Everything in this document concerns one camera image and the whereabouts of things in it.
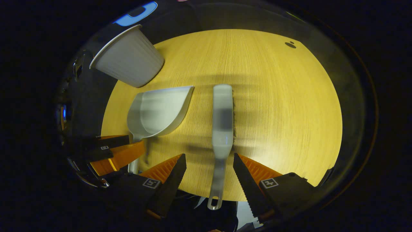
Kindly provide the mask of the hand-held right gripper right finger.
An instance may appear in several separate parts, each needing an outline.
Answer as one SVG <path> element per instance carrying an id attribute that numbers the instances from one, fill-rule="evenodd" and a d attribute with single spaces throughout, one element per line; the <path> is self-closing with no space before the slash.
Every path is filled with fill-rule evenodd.
<path id="1" fill-rule="evenodd" d="M 261 223 L 281 223 L 299 215 L 317 190 L 296 173 L 278 173 L 240 154 L 234 154 L 233 169 Z"/>

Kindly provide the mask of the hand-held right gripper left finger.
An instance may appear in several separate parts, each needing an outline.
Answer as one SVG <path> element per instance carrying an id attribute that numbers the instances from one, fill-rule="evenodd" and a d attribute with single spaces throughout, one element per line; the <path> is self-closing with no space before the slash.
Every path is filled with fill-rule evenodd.
<path id="1" fill-rule="evenodd" d="M 186 171 L 179 154 L 140 173 L 120 176 L 110 186 L 110 205 L 132 217 L 165 218 Z"/>

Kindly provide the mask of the white dustpan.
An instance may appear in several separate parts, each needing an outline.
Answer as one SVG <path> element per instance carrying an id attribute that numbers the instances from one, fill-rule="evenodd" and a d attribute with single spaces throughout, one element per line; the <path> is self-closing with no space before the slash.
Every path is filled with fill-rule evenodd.
<path id="1" fill-rule="evenodd" d="M 184 120 L 194 86 L 138 93 L 127 114 L 132 141 L 159 137 L 174 131 Z"/>

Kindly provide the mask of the white garbage bin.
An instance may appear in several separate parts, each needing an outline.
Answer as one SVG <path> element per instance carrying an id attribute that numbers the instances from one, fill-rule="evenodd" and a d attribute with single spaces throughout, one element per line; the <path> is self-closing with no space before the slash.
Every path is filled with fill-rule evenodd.
<path id="1" fill-rule="evenodd" d="M 89 68 L 103 72 L 134 88 L 150 82 L 161 70 L 164 57 L 135 25 L 105 44 Z"/>

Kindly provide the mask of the small white broom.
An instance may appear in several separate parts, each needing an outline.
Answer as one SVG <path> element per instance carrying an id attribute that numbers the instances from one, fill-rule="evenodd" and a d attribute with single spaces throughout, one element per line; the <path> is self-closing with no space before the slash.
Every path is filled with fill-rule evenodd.
<path id="1" fill-rule="evenodd" d="M 233 93 L 231 85 L 213 87 L 212 149 L 214 169 L 207 207 L 219 210 L 223 201 L 226 165 L 234 140 Z"/>

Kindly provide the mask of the black backdrop cloth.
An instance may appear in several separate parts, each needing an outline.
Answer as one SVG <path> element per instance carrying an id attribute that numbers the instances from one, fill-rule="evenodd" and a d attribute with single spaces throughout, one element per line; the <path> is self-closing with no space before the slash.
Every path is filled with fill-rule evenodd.
<path id="1" fill-rule="evenodd" d="M 366 153 L 362 151 L 365 132 L 366 100 L 362 86 L 364 74 L 360 59 L 349 45 L 330 28 L 314 20 L 293 19 L 283 6 L 264 0 L 154 0 L 158 7 L 151 14 L 143 6 L 129 12 L 131 17 L 142 14 L 140 24 L 150 42 L 156 44 L 180 35 L 217 29 L 246 29 L 286 36 L 302 42 L 319 60 L 330 76 L 340 102 L 343 116 L 343 144 L 334 165 L 332 177 L 357 172 Z M 110 23 L 86 28 L 87 35 L 80 36 L 80 50 L 73 60 L 85 56 L 83 71 L 75 74 L 69 69 L 68 96 L 72 98 L 74 115 L 69 115 L 73 125 L 69 136 L 100 135 L 103 111 L 116 81 L 107 74 L 89 71 L 91 55 L 118 33 L 128 27 Z"/>

